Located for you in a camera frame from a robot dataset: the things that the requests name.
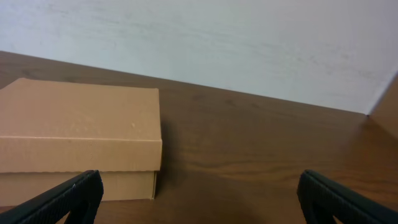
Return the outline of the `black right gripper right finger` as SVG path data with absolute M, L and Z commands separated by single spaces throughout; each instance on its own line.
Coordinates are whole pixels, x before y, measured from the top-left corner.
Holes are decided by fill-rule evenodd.
M 395 224 L 397 212 L 334 182 L 313 170 L 305 170 L 299 179 L 297 196 L 310 224 L 364 223 Z

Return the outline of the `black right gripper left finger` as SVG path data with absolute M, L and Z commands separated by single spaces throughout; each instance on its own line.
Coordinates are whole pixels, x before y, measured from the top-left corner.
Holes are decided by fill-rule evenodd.
M 93 224 L 104 194 L 97 170 L 88 170 L 1 214 L 1 224 Z

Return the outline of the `cardboard box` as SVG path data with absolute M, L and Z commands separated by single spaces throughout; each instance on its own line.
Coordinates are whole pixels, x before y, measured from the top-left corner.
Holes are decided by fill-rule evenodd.
M 152 199 L 162 160 L 159 91 L 20 78 L 1 89 L 1 205 L 86 171 L 103 200 Z

